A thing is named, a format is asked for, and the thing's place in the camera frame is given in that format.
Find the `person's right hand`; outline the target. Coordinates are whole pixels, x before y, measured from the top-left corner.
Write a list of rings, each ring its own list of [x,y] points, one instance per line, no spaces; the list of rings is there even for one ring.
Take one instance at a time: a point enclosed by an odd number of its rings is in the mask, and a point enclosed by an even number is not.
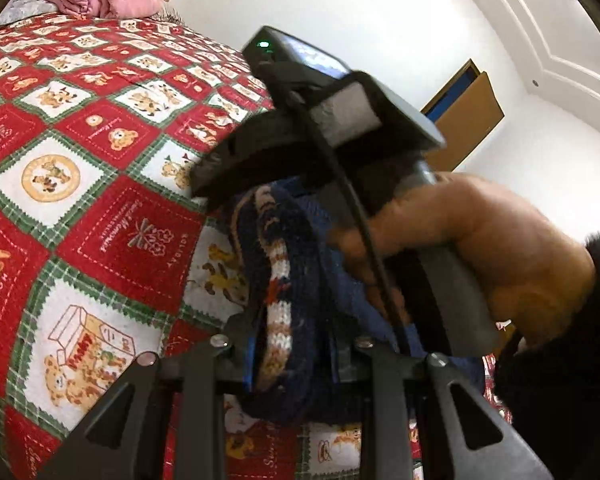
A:
[[[529,347],[567,330],[595,285],[585,247],[508,188],[457,172],[407,191],[368,222],[379,255],[450,243],[474,272],[496,322]]]

